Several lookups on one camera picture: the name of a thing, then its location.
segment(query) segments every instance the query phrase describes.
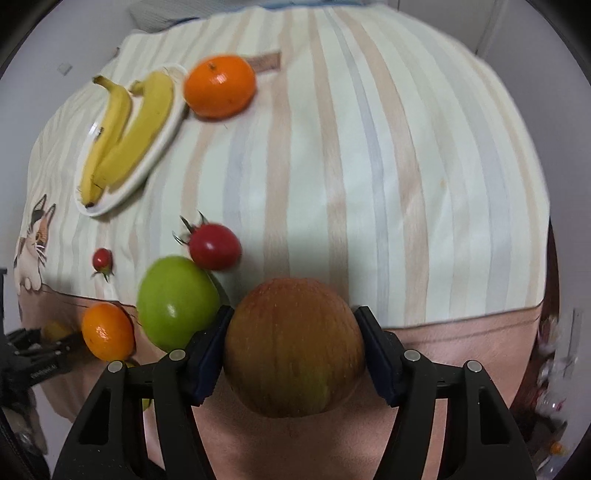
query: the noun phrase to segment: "oval plate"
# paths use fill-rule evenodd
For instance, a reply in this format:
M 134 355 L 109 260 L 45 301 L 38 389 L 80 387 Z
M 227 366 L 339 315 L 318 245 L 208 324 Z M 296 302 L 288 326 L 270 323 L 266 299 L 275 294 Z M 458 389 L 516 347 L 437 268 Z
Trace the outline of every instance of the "oval plate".
M 82 202 L 80 201 L 80 192 L 78 186 L 80 185 L 80 179 L 82 177 L 82 170 L 84 168 L 84 163 L 90 153 L 90 148 L 92 147 L 93 142 L 95 141 L 97 132 L 100 128 L 100 124 L 103 121 L 103 117 L 105 116 L 106 106 L 103 108 L 101 113 L 97 116 L 94 123 L 90 127 L 90 131 L 86 136 L 82 148 L 80 150 L 80 154 L 78 159 L 76 160 L 76 171 L 74 173 L 74 203 L 78 208 L 78 211 L 82 215 L 86 215 L 88 217 L 98 217 L 100 215 L 104 215 L 109 210 L 113 209 L 120 203 L 124 202 L 127 197 L 129 197 L 136 189 L 143 184 L 144 180 L 150 174 L 152 168 L 160 160 L 162 153 L 168 147 L 169 143 L 173 140 L 176 132 L 177 126 L 179 122 L 183 120 L 185 109 L 187 104 L 184 101 L 183 96 L 183 83 L 184 79 L 187 76 L 187 70 L 181 67 L 180 65 L 176 64 L 166 64 L 162 65 L 156 69 L 152 69 L 149 72 L 145 72 L 143 75 L 139 75 L 138 79 L 145 78 L 150 72 L 155 70 L 164 70 L 166 73 L 170 75 L 174 82 L 174 99 L 173 99 L 173 106 L 170 110 L 170 114 L 166 123 L 162 127 L 162 130 L 152 143 L 150 149 L 144 155 L 144 158 L 139 161 L 136 165 L 135 170 L 129 175 L 129 178 L 113 192 L 109 190 L 105 191 L 100 198 L 100 200 L 92 207 L 86 208 Z M 132 96 L 132 111 L 131 116 L 129 117 L 129 122 L 127 124 L 127 128 L 132 124 L 135 117 L 138 115 L 139 109 L 142 104 L 142 97 L 134 97 Z

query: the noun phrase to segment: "orange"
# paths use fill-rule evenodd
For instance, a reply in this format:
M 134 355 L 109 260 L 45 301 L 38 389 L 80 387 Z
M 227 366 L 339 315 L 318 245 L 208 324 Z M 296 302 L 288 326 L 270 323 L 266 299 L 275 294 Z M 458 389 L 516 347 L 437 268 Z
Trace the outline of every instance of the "orange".
M 220 120 L 242 112 L 256 93 L 252 67 L 237 55 L 211 57 L 184 84 L 184 97 L 199 117 Z
M 135 348 L 130 319 L 111 303 L 97 303 L 86 311 L 82 336 L 92 354 L 108 362 L 126 360 Z

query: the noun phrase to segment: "yellow banana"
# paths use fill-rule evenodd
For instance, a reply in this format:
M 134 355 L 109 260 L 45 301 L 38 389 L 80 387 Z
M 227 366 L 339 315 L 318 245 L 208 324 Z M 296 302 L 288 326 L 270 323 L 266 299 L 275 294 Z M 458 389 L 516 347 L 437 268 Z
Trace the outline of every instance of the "yellow banana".
M 82 170 L 80 181 L 80 198 L 86 207 L 93 206 L 103 193 L 94 184 L 93 176 L 100 162 L 108 152 L 117 144 L 125 130 L 129 114 L 131 113 L 131 97 L 125 87 L 111 82 L 108 78 L 99 75 L 92 79 L 93 83 L 101 85 L 109 92 L 109 103 L 105 117 L 100 125 L 99 134 L 96 137 Z
M 127 179 L 162 130 L 173 105 L 173 80 L 160 70 L 134 82 L 129 91 L 143 95 L 144 100 L 129 131 L 95 171 L 94 182 L 101 189 L 114 190 Z

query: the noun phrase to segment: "green apple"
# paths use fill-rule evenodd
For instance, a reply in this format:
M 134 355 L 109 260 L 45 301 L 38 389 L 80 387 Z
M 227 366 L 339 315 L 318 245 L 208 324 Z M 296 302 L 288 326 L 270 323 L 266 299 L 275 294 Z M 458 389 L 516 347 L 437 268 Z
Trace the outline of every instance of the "green apple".
M 138 293 L 139 323 L 148 339 L 165 352 L 185 348 L 205 330 L 220 297 L 205 270 L 185 257 L 160 258 L 148 269 Z

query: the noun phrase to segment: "small red tomato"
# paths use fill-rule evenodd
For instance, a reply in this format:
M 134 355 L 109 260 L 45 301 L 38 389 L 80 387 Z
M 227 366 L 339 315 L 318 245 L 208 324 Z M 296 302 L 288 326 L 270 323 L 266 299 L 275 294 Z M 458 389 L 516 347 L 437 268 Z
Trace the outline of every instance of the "small red tomato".
M 93 275 L 101 273 L 105 280 L 108 281 L 108 275 L 113 273 L 113 254 L 111 250 L 106 248 L 99 248 L 94 255 L 92 255 L 92 266 L 96 270 Z
M 240 241 L 219 223 L 204 223 L 191 233 L 189 254 L 205 270 L 226 270 L 236 265 L 242 255 Z

